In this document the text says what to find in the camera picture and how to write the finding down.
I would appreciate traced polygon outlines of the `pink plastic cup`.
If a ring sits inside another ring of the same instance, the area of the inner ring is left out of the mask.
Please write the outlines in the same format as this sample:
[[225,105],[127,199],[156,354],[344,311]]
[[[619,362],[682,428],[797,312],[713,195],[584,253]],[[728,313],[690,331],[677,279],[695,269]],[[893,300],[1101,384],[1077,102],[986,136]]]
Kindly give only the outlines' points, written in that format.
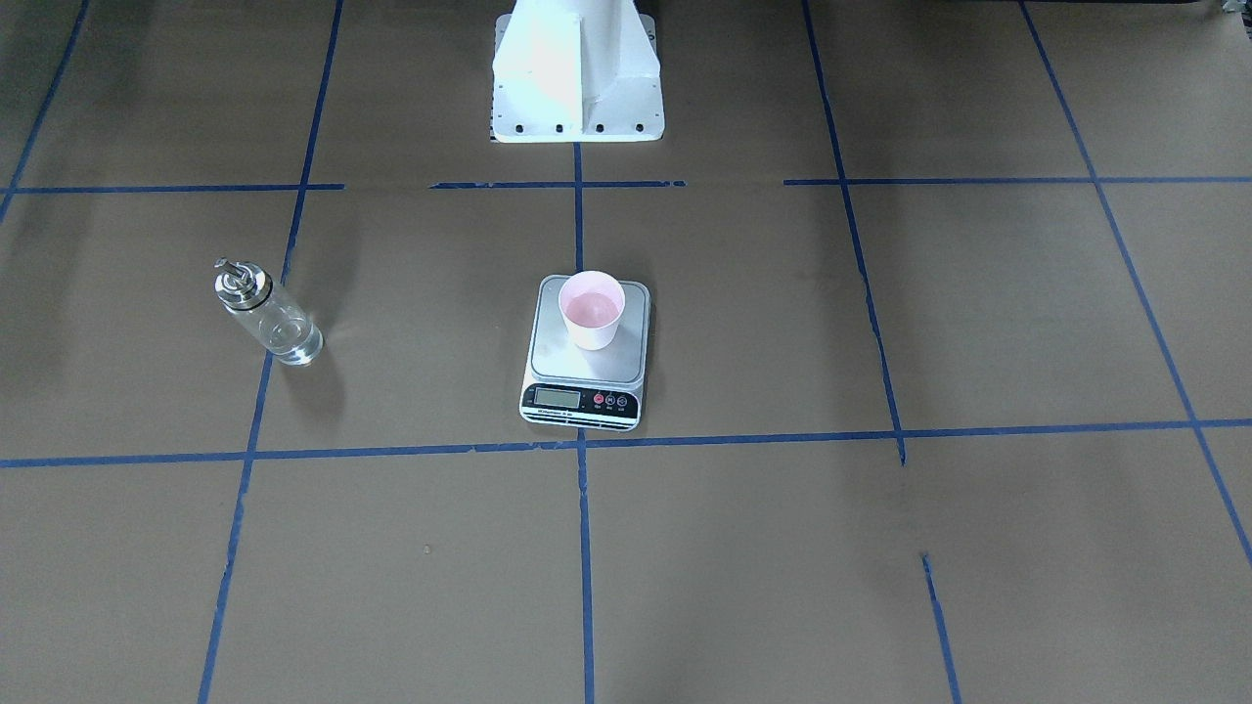
[[607,348],[626,308],[623,286],[601,271],[585,271],[563,281],[558,312],[568,339],[586,351]]

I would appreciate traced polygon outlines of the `clear glass sauce bottle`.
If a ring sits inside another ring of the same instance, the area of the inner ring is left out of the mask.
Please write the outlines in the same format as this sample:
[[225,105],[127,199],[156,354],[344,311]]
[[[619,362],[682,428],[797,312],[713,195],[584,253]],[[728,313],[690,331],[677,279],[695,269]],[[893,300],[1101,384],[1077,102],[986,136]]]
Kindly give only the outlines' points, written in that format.
[[214,263],[214,292],[225,312],[279,365],[312,365],[326,347],[322,331],[285,287],[250,261]]

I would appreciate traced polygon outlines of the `grey digital kitchen scale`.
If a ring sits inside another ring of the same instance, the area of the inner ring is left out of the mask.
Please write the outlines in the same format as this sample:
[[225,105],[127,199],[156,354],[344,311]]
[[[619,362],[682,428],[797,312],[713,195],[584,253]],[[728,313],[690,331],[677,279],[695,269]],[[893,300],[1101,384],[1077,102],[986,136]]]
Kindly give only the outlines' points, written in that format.
[[622,282],[623,313],[612,339],[600,349],[576,344],[558,306],[568,276],[538,286],[520,417],[533,423],[626,432],[644,418],[651,292]]

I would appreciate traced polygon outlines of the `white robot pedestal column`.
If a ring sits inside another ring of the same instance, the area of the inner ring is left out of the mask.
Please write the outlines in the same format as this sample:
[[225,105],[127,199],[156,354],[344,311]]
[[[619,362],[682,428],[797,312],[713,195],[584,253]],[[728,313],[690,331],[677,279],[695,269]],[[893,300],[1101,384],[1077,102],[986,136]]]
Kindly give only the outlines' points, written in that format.
[[517,1],[495,21],[490,134],[640,143],[666,132],[656,23],[634,1]]

